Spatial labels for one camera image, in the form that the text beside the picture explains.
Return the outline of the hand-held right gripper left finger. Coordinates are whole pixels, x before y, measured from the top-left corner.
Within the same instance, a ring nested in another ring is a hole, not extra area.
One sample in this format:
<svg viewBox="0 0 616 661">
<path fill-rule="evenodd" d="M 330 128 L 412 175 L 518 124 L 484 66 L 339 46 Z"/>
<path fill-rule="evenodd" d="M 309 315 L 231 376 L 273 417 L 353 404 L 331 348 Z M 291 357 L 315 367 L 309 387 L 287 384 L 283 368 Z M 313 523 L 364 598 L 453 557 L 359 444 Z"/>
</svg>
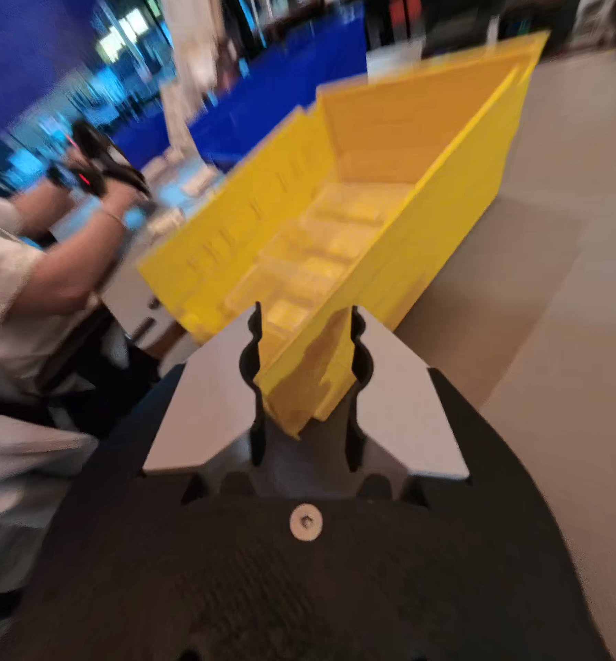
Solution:
<svg viewBox="0 0 616 661">
<path fill-rule="evenodd" d="M 144 473 L 258 467 L 266 450 L 262 310 L 253 303 L 187 360 L 143 464 Z"/>
</svg>

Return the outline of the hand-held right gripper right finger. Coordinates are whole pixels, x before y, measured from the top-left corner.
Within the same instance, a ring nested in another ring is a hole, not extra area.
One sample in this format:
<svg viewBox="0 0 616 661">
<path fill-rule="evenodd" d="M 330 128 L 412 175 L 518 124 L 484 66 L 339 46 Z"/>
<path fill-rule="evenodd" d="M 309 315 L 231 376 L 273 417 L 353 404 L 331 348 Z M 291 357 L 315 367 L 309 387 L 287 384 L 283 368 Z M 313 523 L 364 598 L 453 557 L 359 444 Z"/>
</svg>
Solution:
<svg viewBox="0 0 616 661">
<path fill-rule="evenodd" d="M 468 478 L 428 364 L 361 305 L 352 307 L 355 379 L 345 457 L 351 473 Z"/>
</svg>

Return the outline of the pile of clear drawers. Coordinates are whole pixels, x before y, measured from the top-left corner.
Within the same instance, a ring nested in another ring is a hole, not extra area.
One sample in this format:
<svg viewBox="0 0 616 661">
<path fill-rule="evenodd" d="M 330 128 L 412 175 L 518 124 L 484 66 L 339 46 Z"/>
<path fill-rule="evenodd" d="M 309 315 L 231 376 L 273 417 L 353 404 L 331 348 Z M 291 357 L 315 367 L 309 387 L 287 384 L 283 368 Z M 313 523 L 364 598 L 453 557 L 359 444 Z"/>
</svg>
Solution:
<svg viewBox="0 0 616 661">
<path fill-rule="evenodd" d="M 254 256 L 225 298 L 229 313 L 259 302 L 263 321 L 294 335 L 371 248 L 412 186 L 330 183 L 298 218 L 285 223 Z"/>
</svg>

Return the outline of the yellow plastic bin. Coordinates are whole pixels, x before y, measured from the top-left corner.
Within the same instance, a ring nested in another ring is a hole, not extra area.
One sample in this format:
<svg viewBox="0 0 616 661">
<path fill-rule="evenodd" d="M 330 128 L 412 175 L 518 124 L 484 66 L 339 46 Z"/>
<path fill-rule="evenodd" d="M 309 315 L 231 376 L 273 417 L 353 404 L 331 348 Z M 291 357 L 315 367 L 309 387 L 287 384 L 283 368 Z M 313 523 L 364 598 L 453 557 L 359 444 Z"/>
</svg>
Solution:
<svg viewBox="0 0 616 661">
<path fill-rule="evenodd" d="M 139 263 L 164 308 L 205 344 L 242 313 L 224 302 L 255 254 L 326 185 L 412 186 L 296 334 L 263 321 L 255 381 L 286 434 L 326 420 L 353 385 L 352 306 L 394 331 L 495 200 L 548 38 L 534 32 L 319 88 Z"/>
</svg>

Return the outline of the grey jacket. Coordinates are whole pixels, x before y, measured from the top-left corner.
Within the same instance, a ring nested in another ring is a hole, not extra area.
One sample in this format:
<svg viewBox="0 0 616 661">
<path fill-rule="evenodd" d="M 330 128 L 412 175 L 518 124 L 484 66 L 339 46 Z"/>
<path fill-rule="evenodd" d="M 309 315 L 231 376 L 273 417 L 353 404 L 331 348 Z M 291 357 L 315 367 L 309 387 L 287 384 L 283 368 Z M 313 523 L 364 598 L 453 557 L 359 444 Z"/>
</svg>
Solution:
<svg viewBox="0 0 616 661">
<path fill-rule="evenodd" d="M 23 587 L 57 509 L 98 444 L 89 434 L 0 415 L 0 592 Z"/>
</svg>

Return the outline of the blue partition panel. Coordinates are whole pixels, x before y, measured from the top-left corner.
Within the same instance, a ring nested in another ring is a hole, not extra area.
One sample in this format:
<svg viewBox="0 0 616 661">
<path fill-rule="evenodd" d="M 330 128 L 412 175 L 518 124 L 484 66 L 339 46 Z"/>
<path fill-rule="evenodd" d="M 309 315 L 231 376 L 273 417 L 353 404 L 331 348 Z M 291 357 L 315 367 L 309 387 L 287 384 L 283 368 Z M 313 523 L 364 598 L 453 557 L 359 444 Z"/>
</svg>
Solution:
<svg viewBox="0 0 616 661">
<path fill-rule="evenodd" d="M 288 114 L 309 108 L 320 86 L 366 75 L 366 50 L 361 2 L 339 6 L 291 30 L 188 124 L 188 146 L 227 172 Z"/>
</svg>

